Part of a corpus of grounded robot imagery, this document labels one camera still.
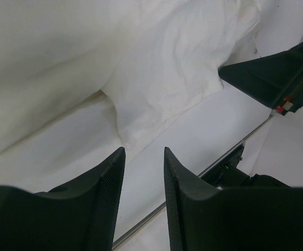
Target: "black plastic part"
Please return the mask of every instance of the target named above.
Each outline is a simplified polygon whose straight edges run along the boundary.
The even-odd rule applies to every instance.
[[[49,192],[0,186],[0,250],[112,249],[125,150]]]
[[[303,250],[303,188],[227,188],[187,170],[165,149],[172,251]]]
[[[276,109],[291,99],[292,107],[282,114],[303,106],[303,42],[272,56],[223,66],[220,77],[267,107]]]
[[[236,167],[240,160],[244,150],[244,146],[240,145],[234,151],[232,151],[224,160],[222,160],[213,169],[209,170],[202,179],[212,186],[217,187],[219,185],[219,178],[222,175],[226,167]]]
[[[240,171],[233,166],[225,166],[217,180],[217,186],[226,187],[239,187],[248,183],[250,176]]]
[[[258,174],[255,174],[255,176],[243,185],[248,187],[289,187],[271,176]]]

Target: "wrinkled fabric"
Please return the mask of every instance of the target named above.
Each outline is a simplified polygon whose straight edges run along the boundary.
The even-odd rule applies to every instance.
[[[221,90],[259,0],[0,0],[0,152],[102,90],[139,152]]]

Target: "white cloth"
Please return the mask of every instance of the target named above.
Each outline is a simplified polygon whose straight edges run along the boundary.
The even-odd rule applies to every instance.
[[[0,0],[0,152],[103,88],[139,152],[222,89],[259,0]]]

